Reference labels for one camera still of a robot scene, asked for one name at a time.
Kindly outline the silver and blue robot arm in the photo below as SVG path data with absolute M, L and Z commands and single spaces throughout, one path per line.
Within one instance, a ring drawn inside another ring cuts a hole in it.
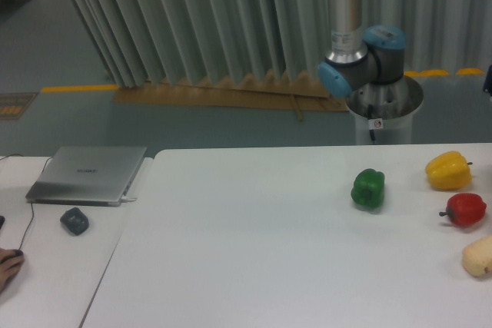
M 346 98 L 365 85 L 399 82 L 405 68 L 486 68 L 491 57 L 491 0 L 389 0 L 406 20 L 365 23 L 363 0 L 327 0 L 328 47 L 321 85 Z

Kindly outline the person's bare hand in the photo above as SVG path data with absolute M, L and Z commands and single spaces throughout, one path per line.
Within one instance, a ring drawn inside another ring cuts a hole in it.
M 0 291 L 19 273 L 25 262 L 25 256 L 16 257 L 15 249 L 1 249 L 1 283 Z

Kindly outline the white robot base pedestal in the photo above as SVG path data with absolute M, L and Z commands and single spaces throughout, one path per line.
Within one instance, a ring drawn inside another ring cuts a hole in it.
M 346 98 L 354 117 L 359 145 L 409 144 L 414 115 L 424 100 L 422 87 L 413 78 L 391 84 L 366 84 Z

